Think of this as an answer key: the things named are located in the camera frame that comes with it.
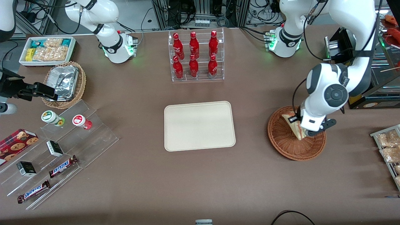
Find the red bottle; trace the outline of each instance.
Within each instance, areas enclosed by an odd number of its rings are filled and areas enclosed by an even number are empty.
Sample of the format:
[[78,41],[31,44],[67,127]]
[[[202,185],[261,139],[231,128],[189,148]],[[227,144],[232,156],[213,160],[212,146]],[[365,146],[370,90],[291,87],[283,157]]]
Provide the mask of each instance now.
[[218,53],[218,39],[217,39],[217,32],[216,31],[211,31],[211,38],[210,42],[208,43],[208,54],[210,57],[214,54],[217,55]]
[[200,57],[199,41],[196,38],[196,32],[190,32],[190,54],[193,54],[195,58]]
[[196,78],[199,72],[199,63],[197,62],[194,54],[190,55],[189,67],[190,67],[190,75],[193,78]]
[[175,55],[177,55],[180,60],[183,60],[185,58],[185,54],[183,53],[183,45],[182,42],[179,40],[179,35],[178,33],[174,33],[172,36],[174,37]]
[[213,54],[208,62],[208,77],[210,79],[214,79],[217,76],[217,67],[218,63],[215,61],[215,55]]
[[177,56],[173,57],[174,64],[172,67],[174,68],[176,79],[182,80],[183,79],[183,67],[182,64],[179,62],[179,58]]
[[92,127],[92,122],[82,115],[74,116],[72,123],[77,127],[82,127],[85,130],[89,130]]

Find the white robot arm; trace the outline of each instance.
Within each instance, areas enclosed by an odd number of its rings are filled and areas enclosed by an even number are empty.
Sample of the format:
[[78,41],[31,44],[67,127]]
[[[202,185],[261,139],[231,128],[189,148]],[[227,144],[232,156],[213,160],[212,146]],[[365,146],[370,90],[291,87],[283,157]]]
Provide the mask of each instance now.
[[78,3],[65,8],[67,16],[96,35],[106,56],[113,63],[122,63],[136,55],[137,39],[120,34],[113,25],[118,20],[119,11],[110,0],[75,0],[66,4]]
[[321,14],[329,13],[339,25],[350,30],[356,39],[353,64],[349,67],[343,64],[321,63],[315,66],[307,76],[306,87],[309,97],[300,106],[301,127],[306,129],[306,134],[313,136],[324,131],[335,120],[325,122],[326,115],[342,108],[349,96],[362,94],[370,85],[370,61],[373,57],[375,30],[375,3],[374,0],[281,0],[280,9],[287,16],[283,28],[271,32],[276,34],[270,45],[270,51],[280,57],[292,56],[303,33],[306,21],[304,15],[316,12],[326,6]]
[[[118,20],[119,11],[110,0],[67,1],[65,8],[68,17],[93,32],[106,56],[114,63],[122,63],[136,56],[137,39],[120,34],[109,23]],[[15,31],[16,0],[0,0],[0,42],[7,41]]]

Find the wicker basket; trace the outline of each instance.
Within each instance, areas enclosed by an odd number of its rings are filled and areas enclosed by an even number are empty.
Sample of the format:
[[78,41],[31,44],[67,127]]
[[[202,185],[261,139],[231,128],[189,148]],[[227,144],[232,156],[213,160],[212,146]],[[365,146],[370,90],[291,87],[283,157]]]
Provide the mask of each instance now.
[[268,137],[278,152],[289,159],[305,161],[317,157],[325,147],[326,134],[319,133],[299,141],[293,134],[282,114],[292,113],[292,106],[286,106],[275,111],[267,125]]
[[[58,109],[66,109],[66,108],[69,108],[69,107],[75,105],[82,98],[83,92],[85,91],[85,85],[86,85],[85,71],[83,71],[82,67],[78,63],[67,62],[67,63],[57,65],[56,67],[62,67],[62,66],[75,66],[76,68],[79,69],[79,74],[78,74],[78,80],[76,82],[74,98],[71,101],[69,101],[69,102],[47,101],[46,99],[42,98],[43,102],[47,106],[52,107],[52,108],[58,108]],[[50,74],[50,71],[47,73],[47,76],[44,79],[44,84],[47,83],[49,74]]]

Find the table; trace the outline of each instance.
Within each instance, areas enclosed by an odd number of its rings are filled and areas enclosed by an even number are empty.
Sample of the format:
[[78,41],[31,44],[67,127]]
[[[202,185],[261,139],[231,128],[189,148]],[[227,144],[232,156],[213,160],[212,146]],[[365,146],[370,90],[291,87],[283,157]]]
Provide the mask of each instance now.
[[[337,28],[309,26],[311,50],[323,56],[323,37]],[[319,61],[304,43],[293,57],[279,58],[237,28],[224,31],[225,80],[198,84],[172,83],[168,32],[145,33],[137,57],[123,64],[104,57],[95,36],[76,36],[74,61],[87,75],[83,99],[121,139],[33,211],[0,195],[1,223],[257,225],[292,209],[319,225],[398,224],[400,200],[384,198],[398,191],[369,134],[398,124],[399,110],[338,111],[329,116],[338,124],[317,158],[286,159],[267,138],[268,118],[291,104],[294,88]],[[19,74],[25,82],[42,81],[48,70],[21,66]],[[300,88],[296,103],[306,97]],[[166,106],[220,100],[232,105],[235,146],[164,149]],[[9,102],[19,110],[0,117],[0,138],[44,125],[40,115],[49,108],[41,99]],[[276,224],[299,223],[306,220],[285,215]]]

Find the cookie box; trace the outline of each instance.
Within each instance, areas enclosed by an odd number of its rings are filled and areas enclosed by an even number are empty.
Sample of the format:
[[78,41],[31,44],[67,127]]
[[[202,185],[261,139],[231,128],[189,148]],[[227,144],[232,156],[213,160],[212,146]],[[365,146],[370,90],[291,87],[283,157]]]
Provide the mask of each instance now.
[[0,141],[0,166],[38,140],[38,136],[35,133],[24,129],[18,129],[16,132]]

